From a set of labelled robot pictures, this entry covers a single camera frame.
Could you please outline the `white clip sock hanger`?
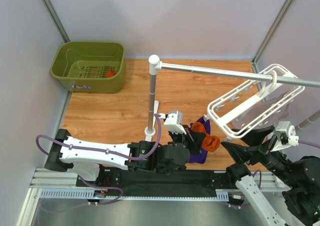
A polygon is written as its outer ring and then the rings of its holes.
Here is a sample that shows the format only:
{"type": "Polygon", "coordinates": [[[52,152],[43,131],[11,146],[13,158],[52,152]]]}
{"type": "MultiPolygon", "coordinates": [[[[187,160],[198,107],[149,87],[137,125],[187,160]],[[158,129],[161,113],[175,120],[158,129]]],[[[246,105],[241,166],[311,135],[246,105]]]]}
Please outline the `white clip sock hanger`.
{"type": "Polygon", "coordinates": [[[269,65],[263,71],[259,72],[258,76],[262,78],[250,78],[218,99],[210,102],[207,106],[207,113],[204,115],[204,119],[213,120],[213,122],[219,126],[219,128],[227,135],[227,137],[231,139],[240,139],[255,127],[268,123],[269,118],[272,115],[275,115],[279,110],[291,103],[294,98],[301,94],[305,89],[301,83],[294,82],[295,80],[299,80],[297,76],[279,64],[269,65]],[[228,124],[232,121],[240,121],[249,113],[250,110],[254,110],[261,105],[261,101],[263,99],[265,99],[271,93],[277,91],[279,88],[283,87],[285,85],[285,83],[281,82],[281,78],[283,77],[293,80],[292,87],[287,93],[284,94],[283,97],[276,100],[274,103],[271,103],[270,106],[266,107],[266,109],[263,109],[262,112],[253,113],[253,118],[247,123],[241,123],[238,131],[231,129],[228,126],[228,124]],[[228,113],[222,116],[217,114],[217,111],[221,109],[226,102],[234,102],[240,97],[240,93],[250,90],[258,83],[261,84],[261,89],[256,94],[245,100],[240,105],[236,106],[228,113]]]}

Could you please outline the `purple cloth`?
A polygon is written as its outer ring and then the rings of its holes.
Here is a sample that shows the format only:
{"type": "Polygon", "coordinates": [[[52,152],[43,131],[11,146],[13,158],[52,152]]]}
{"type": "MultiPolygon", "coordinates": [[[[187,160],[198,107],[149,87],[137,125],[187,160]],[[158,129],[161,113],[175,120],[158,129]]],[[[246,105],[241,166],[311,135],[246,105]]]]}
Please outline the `purple cloth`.
{"type": "MultiPolygon", "coordinates": [[[[205,126],[205,130],[207,133],[211,133],[211,124],[210,121],[207,120],[205,121],[203,117],[200,117],[199,119],[197,119],[195,122],[201,122],[204,126],[205,126]]],[[[206,151],[205,149],[202,148],[202,144],[201,144],[201,148],[200,148],[200,153],[198,154],[191,154],[190,155],[190,159],[189,159],[189,163],[199,163],[199,164],[204,164],[207,158],[207,154],[208,151],[206,151]]]]}

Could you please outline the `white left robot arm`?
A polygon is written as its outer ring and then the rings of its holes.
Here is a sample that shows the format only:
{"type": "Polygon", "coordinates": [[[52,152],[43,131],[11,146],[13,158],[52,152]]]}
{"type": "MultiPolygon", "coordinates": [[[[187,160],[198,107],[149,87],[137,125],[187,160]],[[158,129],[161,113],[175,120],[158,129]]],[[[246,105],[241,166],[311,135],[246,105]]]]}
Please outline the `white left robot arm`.
{"type": "Polygon", "coordinates": [[[206,161],[208,152],[201,146],[205,135],[185,126],[186,134],[170,133],[172,141],[103,144],[79,140],[68,130],[59,129],[45,162],[45,169],[57,172],[97,174],[99,165],[129,171],[156,171],[169,174],[185,170],[186,163],[206,161]]]}

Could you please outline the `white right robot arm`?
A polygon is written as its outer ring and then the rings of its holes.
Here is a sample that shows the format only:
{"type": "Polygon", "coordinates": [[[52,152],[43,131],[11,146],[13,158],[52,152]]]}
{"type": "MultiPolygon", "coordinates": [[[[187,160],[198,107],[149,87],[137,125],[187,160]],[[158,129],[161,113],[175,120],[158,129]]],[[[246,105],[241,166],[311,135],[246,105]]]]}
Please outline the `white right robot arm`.
{"type": "Polygon", "coordinates": [[[303,156],[291,161],[282,149],[298,146],[296,129],[289,122],[277,127],[251,130],[242,141],[246,146],[223,141],[235,164],[227,167],[229,180],[254,207],[267,226],[287,223],[270,205],[262,192],[281,192],[287,210],[303,225],[320,223],[320,159],[303,156]]]}

